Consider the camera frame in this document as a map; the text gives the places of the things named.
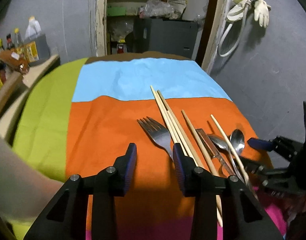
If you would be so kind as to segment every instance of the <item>plastic jug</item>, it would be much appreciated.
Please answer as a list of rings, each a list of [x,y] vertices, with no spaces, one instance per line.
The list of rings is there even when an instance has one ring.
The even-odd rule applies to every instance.
[[[34,16],[31,16],[28,20],[28,27],[25,32],[25,39],[34,39],[41,34],[40,24],[35,20]]]
[[[34,16],[29,18],[24,47],[26,59],[30,66],[42,64],[50,57],[46,36],[42,33],[40,24]]]

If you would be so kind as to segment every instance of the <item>blue cloth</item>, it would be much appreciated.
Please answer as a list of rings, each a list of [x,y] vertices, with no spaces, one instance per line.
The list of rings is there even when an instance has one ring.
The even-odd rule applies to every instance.
[[[165,98],[213,97],[231,100],[196,62],[166,58],[97,61],[82,67],[73,102],[109,96],[121,101],[154,99],[150,85]]]

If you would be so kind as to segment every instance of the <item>spoon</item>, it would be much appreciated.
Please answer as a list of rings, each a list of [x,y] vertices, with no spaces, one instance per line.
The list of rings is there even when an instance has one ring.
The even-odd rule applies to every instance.
[[[235,129],[230,135],[229,139],[237,155],[240,156],[245,147],[244,134],[241,130]]]
[[[230,162],[232,163],[232,167],[233,167],[233,170],[235,172],[235,174],[239,177],[239,179],[243,182],[244,182],[244,178],[242,177],[242,175],[240,174],[240,172],[238,171],[237,169],[237,166],[233,160],[233,157],[232,157],[232,153],[231,153],[231,150],[228,146],[228,144],[226,143],[226,141],[224,141],[220,136],[216,135],[216,134],[209,134],[208,135],[209,138],[211,139],[211,141],[220,149],[222,150],[225,150],[229,153],[229,159],[230,159]]]

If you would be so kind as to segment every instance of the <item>work glove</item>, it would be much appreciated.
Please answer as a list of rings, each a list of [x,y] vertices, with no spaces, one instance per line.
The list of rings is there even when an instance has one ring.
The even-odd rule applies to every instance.
[[[227,21],[236,22],[243,18],[245,3],[247,0],[233,0],[236,5],[228,12]]]
[[[261,27],[266,28],[269,24],[269,9],[271,6],[267,5],[264,0],[257,0],[254,4],[254,20],[259,21]]]

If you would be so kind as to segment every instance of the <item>wooden chopstick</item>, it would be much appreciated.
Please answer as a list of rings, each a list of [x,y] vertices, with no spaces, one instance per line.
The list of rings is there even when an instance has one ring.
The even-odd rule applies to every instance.
[[[171,124],[173,125],[173,127],[175,128],[175,132],[172,131],[173,133],[173,142],[176,143],[176,137],[175,137],[175,134],[178,133],[178,135],[181,135],[180,137],[183,138],[183,144],[185,145],[185,142],[186,142],[186,146],[188,147],[188,154],[192,155],[190,157],[193,158],[193,160],[195,161],[195,164],[204,168],[204,165],[203,163],[201,162],[200,158],[198,157],[192,143],[190,142],[189,138],[187,137],[185,131],[183,130],[182,126],[180,125],[179,121],[177,120],[176,116],[174,115],[172,109],[170,108],[170,106],[167,104],[165,98],[163,97],[162,93],[158,90],[158,94],[156,94],[153,86],[150,86],[151,87],[151,90],[152,90],[152,93],[154,95],[154,98],[155,98],[155,101],[157,102],[157,105],[162,113],[162,116],[163,116],[163,119],[167,119],[168,120],[168,123],[166,122],[165,120],[165,123],[166,123],[166,126],[167,128],[169,129],[170,133],[171,133],[171,130],[172,130],[172,127],[171,127]],[[164,117],[163,114],[165,114],[166,112],[166,109],[168,110],[168,118],[167,117]],[[222,220],[222,206],[221,206],[221,199],[219,196],[216,196],[216,202],[217,202],[217,208],[216,208],[216,213],[217,213],[217,220],[219,222],[219,225],[220,227],[223,227],[223,220]]]
[[[204,168],[204,165],[200,159],[200,157],[197,155],[197,152],[195,151],[191,141],[189,140],[188,136],[186,135],[184,129],[182,128],[180,122],[177,120],[175,114],[173,113],[172,109],[170,108],[170,106],[168,105],[168,103],[166,102],[165,98],[163,97],[162,93],[160,92],[160,90],[157,91],[158,95],[160,96],[160,99],[162,100],[163,104],[165,105],[165,108],[170,112],[171,116],[173,117],[173,119],[175,120],[175,123],[177,125],[177,127],[179,128],[184,141],[186,142],[186,145],[189,147],[189,150],[191,151],[192,155],[193,155],[193,159],[195,159],[197,166]]]
[[[197,145],[200,147],[200,150],[201,150],[201,152],[202,152],[202,154],[203,154],[203,156],[205,158],[205,161],[207,163],[207,166],[210,169],[211,174],[219,177],[219,173],[215,169],[215,166],[214,166],[214,164],[213,164],[213,162],[211,160],[211,157],[209,156],[208,152],[206,151],[206,149],[205,149],[205,147],[204,147],[204,145],[203,145],[199,135],[197,134],[194,126],[192,125],[190,119],[188,118],[188,116],[186,115],[184,110],[182,110],[181,112],[182,112],[182,114],[184,116],[185,121],[189,125],[189,128],[190,128],[190,130],[191,130],[191,132],[192,132],[192,134],[193,134],[193,136],[195,138],[195,141],[197,142]],[[222,216],[221,198],[218,195],[216,196],[216,203],[217,203],[217,207],[219,209],[220,215]]]
[[[222,127],[220,126],[220,124],[218,123],[218,121],[215,119],[215,117],[211,114],[211,118],[213,119],[216,127],[219,129],[221,135],[223,136],[224,140],[226,141],[226,143],[228,144],[231,152],[233,153],[236,161],[237,161],[237,164],[238,166],[240,167],[240,170],[242,172],[242,175],[244,177],[244,180],[245,180],[245,185],[250,189],[250,191],[253,193],[253,195],[255,196],[256,199],[258,199],[257,195],[256,195],[256,192],[254,191],[253,187],[252,187],[252,184],[250,182],[250,178],[248,176],[248,174],[246,173],[245,169],[244,169],[244,165],[243,163],[241,162],[241,159],[240,157],[238,156],[238,154],[236,153],[233,145],[231,144],[230,140],[228,139],[228,137],[226,136],[224,130],[222,129]]]
[[[195,160],[195,158],[194,158],[194,156],[192,155],[192,153],[191,153],[191,151],[190,151],[190,149],[189,149],[189,147],[188,147],[186,141],[184,140],[183,135],[182,135],[182,133],[181,133],[179,127],[177,126],[177,124],[176,124],[176,122],[175,122],[173,116],[171,115],[171,112],[170,112],[169,110],[167,110],[167,113],[168,113],[168,115],[169,115],[169,117],[170,117],[170,120],[171,120],[172,124],[173,124],[174,127],[175,127],[176,133],[178,134],[180,140],[182,141],[182,144],[183,144],[183,146],[184,146],[184,148],[185,148],[185,150],[186,150],[188,156],[190,156],[190,157],[194,160],[195,165],[198,166],[198,165],[197,165],[197,161]]]
[[[159,98],[157,97],[157,94],[156,94],[154,88],[153,88],[152,86],[150,86],[150,88],[151,88],[151,90],[152,90],[152,93],[153,93],[153,96],[154,96],[154,98],[155,98],[155,101],[156,101],[156,103],[157,103],[157,105],[158,105],[158,108],[159,108],[160,111],[161,111],[161,114],[162,114],[162,117],[163,117],[163,119],[164,119],[164,121],[165,121],[165,124],[166,124],[166,126],[167,126],[167,128],[168,128],[168,130],[169,130],[169,132],[170,132],[170,134],[171,134],[172,140],[173,140],[174,143],[177,143],[176,137],[175,137],[175,135],[174,135],[174,133],[173,133],[173,130],[172,130],[172,127],[171,127],[171,125],[170,125],[170,123],[169,123],[169,117],[168,117],[168,115],[166,114],[165,108],[163,107],[162,102],[161,102],[161,101],[159,100]]]
[[[187,153],[186,153],[186,151],[185,151],[185,149],[184,149],[184,147],[183,147],[183,145],[181,143],[181,140],[180,140],[180,138],[179,138],[179,136],[178,136],[178,134],[177,134],[177,132],[176,132],[172,122],[171,122],[171,120],[170,120],[170,117],[168,116],[168,114],[166,112],[166,109],[164,107],[164,104],[162,103],[162,100],[161,100],[160,96],[155,92],[153,86],[150,86],[150,88],[152,90],[152,93],[153,93],[153,96],[155,98],[155,101],[156,101],[156,103],[158,105],[158,108],[161,111],[162,117],[163,117],[163,119],[164,119],[164,121],[166,123],[166,127],[167,127],[167,129],[169,130],[169,132],[171,134],[173,142],[174,143],[180,143],[181,147],[183,149],[184,155],[187,156]]]

